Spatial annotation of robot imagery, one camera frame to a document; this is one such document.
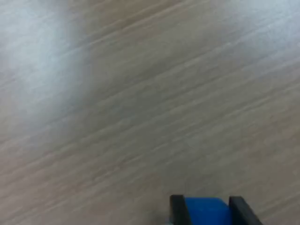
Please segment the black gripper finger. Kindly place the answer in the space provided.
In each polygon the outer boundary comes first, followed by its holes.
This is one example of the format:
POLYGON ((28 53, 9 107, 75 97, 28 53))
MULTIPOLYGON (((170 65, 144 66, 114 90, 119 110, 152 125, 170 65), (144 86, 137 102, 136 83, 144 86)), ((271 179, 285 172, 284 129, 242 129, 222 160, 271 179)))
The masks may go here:
POLYGON ((241 196, 229 197, 233 225, 263 225, 246 200, 241 196))
POLYGON ((190 225, 191 219, 183 195, 170 196, 170 222, 172 225, 190 225))

